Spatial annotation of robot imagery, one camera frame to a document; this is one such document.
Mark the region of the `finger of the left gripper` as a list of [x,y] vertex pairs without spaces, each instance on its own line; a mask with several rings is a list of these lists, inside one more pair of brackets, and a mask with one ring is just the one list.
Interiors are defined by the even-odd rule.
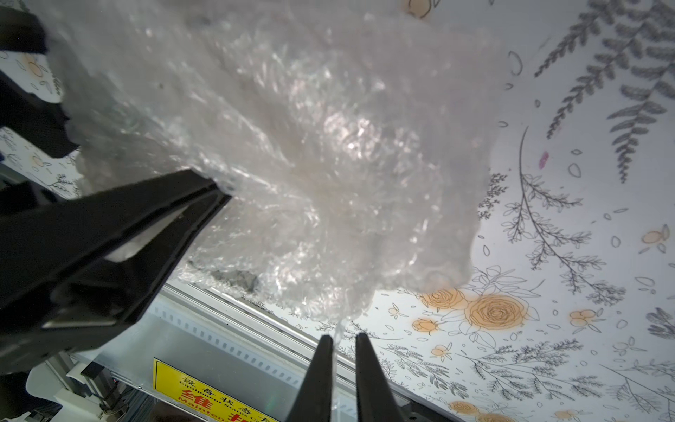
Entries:
[[1,371],[98,348],[138,322],[230,202],[183,170],[65,200],[32,182],[1,191]]
[[47,53],[46,34],[33,14],[1,7],[1,126],[9,128],[51,158],[78,148],[66,132],[69,118],[59,100],[45,98],[56,88],[39,59]]

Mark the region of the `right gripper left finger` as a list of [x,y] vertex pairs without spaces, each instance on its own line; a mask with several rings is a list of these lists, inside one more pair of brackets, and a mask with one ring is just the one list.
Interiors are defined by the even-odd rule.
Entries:
[[321,337],[286,422],[330,422],[334,342]]

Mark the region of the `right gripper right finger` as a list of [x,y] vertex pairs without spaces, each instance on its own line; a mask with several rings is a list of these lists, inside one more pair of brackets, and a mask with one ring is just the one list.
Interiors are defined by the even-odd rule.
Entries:
[[371,341],[365,332],[355,340],[355,374],[360,422],[404,422]]

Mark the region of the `clear bubble wrap sheet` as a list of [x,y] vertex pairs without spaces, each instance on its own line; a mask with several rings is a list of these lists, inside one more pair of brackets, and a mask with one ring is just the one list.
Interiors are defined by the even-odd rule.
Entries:
[[297,314],[472,276],[508,61],[394,1],[32,1],[85,195],[189,168],[233,198],[181,275]]

